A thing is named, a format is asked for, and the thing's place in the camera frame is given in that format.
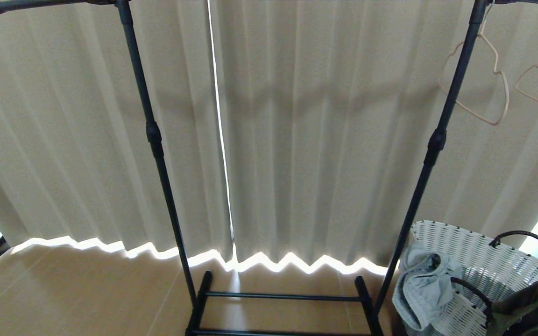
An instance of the floor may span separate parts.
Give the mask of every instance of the floor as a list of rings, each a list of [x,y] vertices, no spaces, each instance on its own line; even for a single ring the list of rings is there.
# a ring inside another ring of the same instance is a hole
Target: floor
[[[293,265],[274,273],[259,264],[237,273],[213,260],[192,268],[197,289],[207,269],[218,291],[356,295],[356,274],[330,266],[306,274]],[[359,274],[375,295],[381,277]],[[387,335],[397,325],[393,311],[388,300],[380,314]],[[0,335],[177,336],[184,334],[190,312],[176,257],[143,252],[130,259],[123,251],[40,245],[0,257]],[[369,333],[356,302],[209,298],[201,326]]]

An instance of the clothing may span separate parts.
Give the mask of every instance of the clothing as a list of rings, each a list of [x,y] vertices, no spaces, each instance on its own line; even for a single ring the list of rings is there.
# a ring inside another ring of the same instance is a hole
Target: clothing
[[[538,282],[491,305],[487,336],[538,336]]]
[[[399,268],[403,273],[393,292],[393,305],[412,335],[441,317],[453,297],[450,277],[461,279],[462,266],[414,242],[403,251]]]

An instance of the curtain fold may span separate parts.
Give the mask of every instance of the curtain fold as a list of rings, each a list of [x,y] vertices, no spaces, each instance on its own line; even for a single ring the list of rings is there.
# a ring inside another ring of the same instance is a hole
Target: curtain fold
[[[470,1],[212,2],[221,124],[239,260],[294,252],[385,264],[446,95],[437,78]],[[538,6],[495,6],[487,36],[514,83],[538,63]],[[504,104],[477,42],[460,100]],[[449,85],[457,55],[446,66]],[[538,72],[526,90],[538,94]],[[511,92],[491,127],[456,108],[418,219],[488,235],[538,219],[538,104]]]
[[[133,2],[190,255],[231,258],[206,2]],[[0,229],[175,246],[117,9],[0,15]]]

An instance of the clothes rack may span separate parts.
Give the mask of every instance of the clothes rack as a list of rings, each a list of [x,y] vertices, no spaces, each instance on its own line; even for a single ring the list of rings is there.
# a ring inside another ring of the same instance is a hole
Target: clothes rack
[[[149,98],[147,82],[142,68],[141,57],[138,50],[136,35],[133,27],[132,13],[130,12],[130,0],[7,0],[0,1],[0,14],[7,11],[18,9],[28,9],[47,6],[58,6],[63,4],[76,4],[87,2],[94,5],[114,5],[118,8],[120,21],[124,27],[126,43],[132,60],[132,68],[140,94],[142,108],[145,114],[145,129],[147,139],[151,145],[151,150],[156,161],[157,170],[159,173],[160,183],[162,185],[163,194],[165,196],[167,210],[171,219],[171,227],[175,235],[177,249],[179,252],[180,261],[184,270],[184,277],[188,286],[188,294],[192,303],[192,315],[186,327],[186,336],[194,335],[218,335],[218,336],[352,336],[353,334],[328,334],[328,333],[309,333],[309,332],[277,332],[277,331],[243,331],[243,330],[224,330],[224,329],[208,329],[201,328],[200,323],[205,310],[207,298],[210,296],[228,296],[235,298],[258,298],[258,299],[280,299],[280,300],[313,300],[313,301],[342,301],[342,302],[358,302],[361,304],[367,323],[372,335],[381,336],[382,328],[379,323],[378,314],[382,308],[385,296],[390,287],[393,273],[397,266],[397,262],[402,253],[402,249],[408,238],[410,227],[414,221],[421,198],[431,176],[433,166],[437,161],[437,157],[444,149],[446,144],[446,128],[450,121],[451,113],[453,112],[458,93],[464,79],[466,69],[472,54],[474,42],[479,32],[480,25],[483,21],[485,9],[491,3],[491,0],[474,0],[474,6],[469,19],[468,30],[466,32],[465,42],[461,50],[461,54],[455,69],[454,77],[450,85],[450,90],[444,104],[439,123],[433,132],[427,145],[427,154],[423,162],[418,182],[412,194],[412,200],[408,207],[408,212],[399,232],[399,236],[387,268],[386,276],[383,279],[381,289],[376,297],[375,304],[368,293],[365,281],[361,276],[356,277],[354,284],[358,291],[358,296],[327,296],[327,295],[294,295],[294,294],[266,294],[266,293],[236,293],[236,292],[218,292],[211,291],[211,282],[213,275],[210,271],[205,272],[202,283],[198,290],[198,294],[192,281],[190,267],[184,247],[184,240],[180,228],[179,218],[177,216],[176,205],[171,192],[171,184],[167,175],[167,168],[164,160],[162,134],[155,122],[155,117],[152,111],[151,100]],[[508,4],[512,2],[532,2],[538,4],[538,0],[497,0],[496,5]]]

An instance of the laundry basket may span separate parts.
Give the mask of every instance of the laundry basket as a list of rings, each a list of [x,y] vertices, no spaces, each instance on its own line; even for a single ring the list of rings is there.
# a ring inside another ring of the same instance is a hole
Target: laundry basket
[[[510,231],[496,238],[445,223],[419,221],[412,224],[411,238],[423,242],[427,250],[456,259],[463,268],[462,280],[478,289],[464,286],[453,299],[439,321],[432,323],[420,335],[461,336],[484,335],[488,304],[501,301],[538,281],[538,259],[530,254],[500,243],[513,234],[538,239],[527,231]]]

